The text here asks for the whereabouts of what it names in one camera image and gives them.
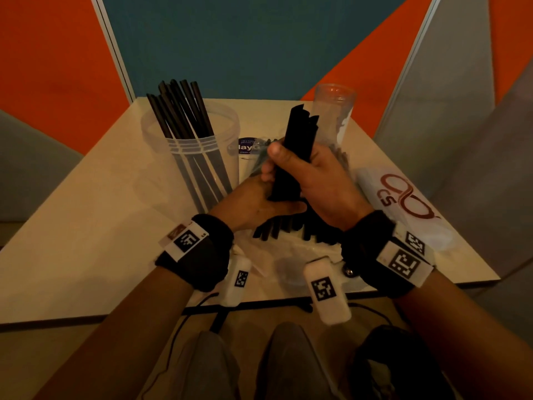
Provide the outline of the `person's right hand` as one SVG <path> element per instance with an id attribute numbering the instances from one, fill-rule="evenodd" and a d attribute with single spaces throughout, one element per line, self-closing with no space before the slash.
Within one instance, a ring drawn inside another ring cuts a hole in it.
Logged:
<path id="1" fill-rule="evenodd" d="M 287 173 L 327 224 L 347 231 L 374 211 L 329 147 L 315 142 L 308 163 L 312 168 L 305 172 Z"/>

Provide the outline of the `loose pile of black straws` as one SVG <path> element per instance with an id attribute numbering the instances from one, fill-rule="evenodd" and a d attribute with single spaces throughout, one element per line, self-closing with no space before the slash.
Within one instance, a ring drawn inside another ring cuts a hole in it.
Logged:
<path id="1" fill-rule="evenodd" d="M 305 198 L 291 199 L 306 205 L 303 213 L 289 216 L 275 216 L 254 228 L 252 238 L 267 241 L 269 238 L 278 239 L 281 232 L 300 233 L 303 241 L 325 243 L 329 246 L 340 244 L 343 231 L 327 224 L 309 205 Z"/>

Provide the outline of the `person's left hand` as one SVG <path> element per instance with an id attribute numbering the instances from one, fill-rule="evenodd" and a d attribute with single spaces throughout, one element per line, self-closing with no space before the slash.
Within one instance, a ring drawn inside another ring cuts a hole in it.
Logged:
<path id="1" fill-rule="evenodd" d="M 256 228 L 269 217 L 269 197 L 275 172 L 267 172 L 267 162 L 260 175 L 249 177 L 213 207 L 208 214 L 224 222 L 232 232 Z"/>

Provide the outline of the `person's left leg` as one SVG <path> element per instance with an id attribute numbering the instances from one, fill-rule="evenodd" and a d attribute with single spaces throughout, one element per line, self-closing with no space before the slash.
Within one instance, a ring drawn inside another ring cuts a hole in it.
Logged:
<path id="1" fill-rule="evenodd" d="M 240 368 L 221 337 L 202 331 L 190 339 L 178 357 L 172 400 L 238 400 Z"/>

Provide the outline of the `black table frame bar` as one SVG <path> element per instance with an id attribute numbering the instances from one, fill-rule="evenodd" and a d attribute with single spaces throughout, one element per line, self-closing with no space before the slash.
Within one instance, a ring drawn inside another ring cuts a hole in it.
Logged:
<path id="1" fill-rule="evenodd" d="M 241 302 L 235 307 L 224 307 L 221 305 L 221 301 L 218 300 L 218 293 L 211 293 L 202 298 L 197 305 L 185 307 L 182 312 L 182 316 L 189 317 L 203 314 L 216 314 L 215 320 L 211 324 L 210 331 L 218 334 L 230 312 L 284 307 L 296 307 L 308 314 L 313 312 L 311 298 L 309 296 L 276 300 L 248 301 Z"/>

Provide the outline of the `clear plastic cup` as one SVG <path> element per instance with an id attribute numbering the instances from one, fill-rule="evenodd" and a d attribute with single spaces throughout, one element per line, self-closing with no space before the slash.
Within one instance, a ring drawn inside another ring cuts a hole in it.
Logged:
<path id="1" fill-rule="evenodd" d="M 336 149 L 341 146 L 355 105 L 356 92 L 338 84 L 319 84 L 315 88 L 312 115 L 318 116 L 316 141 Z"/>

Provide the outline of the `black bag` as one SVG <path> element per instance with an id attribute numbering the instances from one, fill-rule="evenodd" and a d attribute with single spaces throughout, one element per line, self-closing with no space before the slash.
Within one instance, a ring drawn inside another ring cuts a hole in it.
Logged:
<path id="1" fill-rule="evenodd" d="M 371 364 L 386 366 L 383 389 Z M 441 367 L 422 339 L 392 325 L 373 329 L 356 349 L 346 370 L 353 400 L 456 400 Z"/>

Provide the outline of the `person's left forearm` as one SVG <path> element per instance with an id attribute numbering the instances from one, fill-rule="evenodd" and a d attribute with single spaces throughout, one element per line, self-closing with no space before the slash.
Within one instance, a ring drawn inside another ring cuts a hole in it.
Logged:
<path id="1" fill-rule="evenodd" d="M 33 400 L 135 400 L 193 290 L 167 269 L 153 269 Z"/>

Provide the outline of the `clear packet with purple label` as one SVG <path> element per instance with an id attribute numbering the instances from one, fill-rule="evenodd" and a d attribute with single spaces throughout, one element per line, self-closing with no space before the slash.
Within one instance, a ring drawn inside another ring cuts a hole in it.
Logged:
<path id="1" fill-rule="evenodd" d="M 267 148 L 271 139 L 243 137 L 238 140 L 239 181 L 261 173 L 263 163 L 267 160 Z"/>

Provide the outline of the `person's right forearm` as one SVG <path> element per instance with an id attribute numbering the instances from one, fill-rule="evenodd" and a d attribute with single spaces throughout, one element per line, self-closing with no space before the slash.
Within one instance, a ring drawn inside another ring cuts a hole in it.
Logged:
<path id="1" fill-rule="evenodd" d="M 394 301 L 464 399 L 533 400 L 533 348 L 443 274 Z"/>

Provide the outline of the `clear plastic jar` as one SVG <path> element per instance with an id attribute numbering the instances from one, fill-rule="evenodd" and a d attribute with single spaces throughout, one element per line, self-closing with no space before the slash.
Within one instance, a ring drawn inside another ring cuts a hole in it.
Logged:
<path id="1" fill-rule="evenodd" d="M 238 114 L 209 100 L 205 106 L 214 135 L 184 139 L 172 131 L 163 98 L 147 97 L 150 108 L 141 118 L 142 135 L 170 184 L 170 207 L 207 213 L 239 184 Z"/>

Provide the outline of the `clear plastic sheet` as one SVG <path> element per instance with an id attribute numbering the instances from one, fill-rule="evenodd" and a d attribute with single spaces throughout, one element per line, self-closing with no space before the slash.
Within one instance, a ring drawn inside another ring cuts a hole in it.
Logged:
<path id="1" fill-rule="evenodd" d="M 323 256 L 328 256 L 333 263 L 342 260 L 339 244 L 305 241 L 295 234 L 282 233 L 278 239 L 267 241 L 238 234 L 235 242 L 261 276 L 287 286 L 304 285 L 303 268 L 308 262 Z"/>

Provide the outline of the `person's leg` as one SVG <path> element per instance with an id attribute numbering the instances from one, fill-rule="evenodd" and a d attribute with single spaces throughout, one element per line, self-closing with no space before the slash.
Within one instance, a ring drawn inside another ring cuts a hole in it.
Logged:
<path id="1" fill-rule="evenodd" d="M 254 400 L 339 400 L 299 324 L 274 329 L 257 369 Z"/>
<path id="2" fill-rule="evenodd" d="M 240 368 L 221 337 L 202 331 L 190 339 L 178 357 L 172 400 L 238 400 Z"/>

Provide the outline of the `clear bag with red logo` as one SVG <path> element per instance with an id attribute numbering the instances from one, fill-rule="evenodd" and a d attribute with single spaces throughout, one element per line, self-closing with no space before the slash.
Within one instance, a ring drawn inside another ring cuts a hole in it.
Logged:
<path id="1" fill-rule="evenodd" d="M 364 167 L 356 170 L 356 181 L 373 208 L 404 224 L 435 251 L 444 252 L 456 245 L 453 229 L 401 172 Z"/>

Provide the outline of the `long black straws in jar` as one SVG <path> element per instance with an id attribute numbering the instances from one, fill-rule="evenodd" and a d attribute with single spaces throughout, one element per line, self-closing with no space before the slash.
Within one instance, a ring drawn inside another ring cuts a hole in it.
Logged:
<path id="1" fill-rule="evenodd" d="M 196 81 L 175 79 L 170 82 L 161 81 L 158 85 L 158 94 L 153 95 L 163 98 L 163 105 L 170 113 L 168 114 L 170 127 L 178 138 L 193 139 L 214 135 L 205 106 L 206 101 Z"/>

